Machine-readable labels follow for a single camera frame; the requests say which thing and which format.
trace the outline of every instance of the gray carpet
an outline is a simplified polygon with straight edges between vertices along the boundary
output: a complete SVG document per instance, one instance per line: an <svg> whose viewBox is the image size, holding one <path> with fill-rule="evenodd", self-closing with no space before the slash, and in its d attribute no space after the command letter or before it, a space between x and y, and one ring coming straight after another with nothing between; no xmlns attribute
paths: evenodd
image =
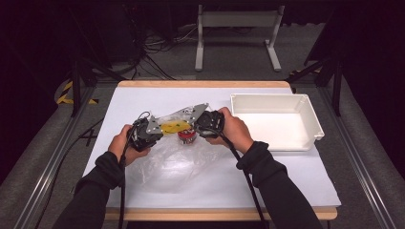
<svg viewBox="0 0 405 229"><path fill-rule="evenodd" d="M289 72L301 70L303 63L323 25L282 27L276 41L282 71L272 70L263 41L266 30L254 29L248 34L238 34L230 30L213 30L205 37L203 71L194 71L197 42L190 40L179 44L168 52L151 53L150 56L168 74L176 78L197 80L283 80ZM159 74L144 61L140 62L146 70L137 67L137 78L157 79L149 74ZM88 104L80 116L72 134L70 143L91 125L104 117L114 88L117 83L106 77L99 78L100 83L94 89L92 98L98 104ZM364 192L358 175L353 169L348 150L333 122L333 114L328 110L320 89L312 84L292 84L299 94L308 94L325 137L316 142L326 169L333 181L342 206L338 217L331 222L331 228L383 228L378 221L370 201ZM37 134L0 187L0 228L12 228L30 198L31 192L47 166L59 138L71 119L72 104L60 104L58 110ZM396 228L405 228L405 182L394 169L373 130L362 114L346 82L343 82L341 94L341 114L339 118L346 126L352 141L373 178L386 208ZM95 127L97 134L100 124ZM86 139L80 139L68 153L58 175L49 206L41 220L39 228L51 228L53 222L72 198L72 189L81 178L95 141L87 145ZM32 219L33 228L39 218L45 199ZM143 222L131 225L134 228L251 228L251 224L201 224L167 222ZM116 221L106 221L103 228L117 228Z"/></svg>

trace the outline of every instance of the person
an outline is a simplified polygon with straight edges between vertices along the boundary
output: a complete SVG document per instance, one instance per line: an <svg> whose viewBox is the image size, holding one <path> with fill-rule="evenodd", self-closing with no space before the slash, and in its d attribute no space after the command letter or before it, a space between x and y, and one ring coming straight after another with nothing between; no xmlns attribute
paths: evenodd
<svg viewBox="0 0 405 229"><path fill-rule="evenodd" d="M223 107L224 135L243 154L236 167L252 174L252 183L259 189L271 220L278 229L317 229L322 225L312 207L297 186L288 177L285 165L274 160L268 144L254 141L245 123ZM119 159L126 143L126 133L131 125L125 125L114 136L108 151L96 160L96 167L76 185L75 197L56 220L53 228L101 228L110 189L124 179L119 169ZM222 138L206 138L212 145L228 147ZM150 148L137 152L128 148L127 164L147 156Z"/></svg>

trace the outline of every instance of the person's right hand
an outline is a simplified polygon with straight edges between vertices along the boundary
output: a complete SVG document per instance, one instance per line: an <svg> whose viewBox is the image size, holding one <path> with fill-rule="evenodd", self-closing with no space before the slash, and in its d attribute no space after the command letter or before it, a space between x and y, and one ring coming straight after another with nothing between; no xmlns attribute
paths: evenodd
<svg viewBox="0 0 405 229"><path fill-rule="evenodd" d="M222 107L218 112L224 115L224 135L233 143L237 151L242 154L246 153L253 144L253 139L245 123L239 117L232 116L227 107ZM208 137L205 140L212 145L228 147L220 136L217 138Z"/></svg>

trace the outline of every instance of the person's right arm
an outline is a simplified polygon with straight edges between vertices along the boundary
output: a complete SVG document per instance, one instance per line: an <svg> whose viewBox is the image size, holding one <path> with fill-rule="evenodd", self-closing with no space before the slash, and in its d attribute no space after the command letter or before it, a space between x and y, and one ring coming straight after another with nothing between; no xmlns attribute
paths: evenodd
<svg viewBox="0 0 405 229"><path fill-rule="evenodd" d="M232 116L227 108L224 114L224 135L244 154L237 168L252 174L253 185L259 189L271 220L278 229L322 228L319 219L301 191L288 177L287 168L274 160L268 144L253 141L245 123ZM226 143L220 138L207 138L211 144Z"/></svg>

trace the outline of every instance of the black sleeve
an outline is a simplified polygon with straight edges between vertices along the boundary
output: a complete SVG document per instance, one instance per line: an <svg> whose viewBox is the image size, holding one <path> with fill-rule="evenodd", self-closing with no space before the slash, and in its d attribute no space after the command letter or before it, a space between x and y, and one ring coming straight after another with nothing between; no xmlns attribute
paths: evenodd
<svg viewBox="0 0 405 229"><path fill-rule="evenodd" d="M252 174L267 211L278 229L316 229L322 225L307 199L288 177L285 165L274 160L268 144L255 141L237 168Z"/></svg>
<svg viewBox="0 0 405 229"><path fill-rule="evenodd" d="M101 228L110 189L120 186L123 180L116 156L110 152L99 156L96 167L77 183L75 197L53 228Z"/></svg>

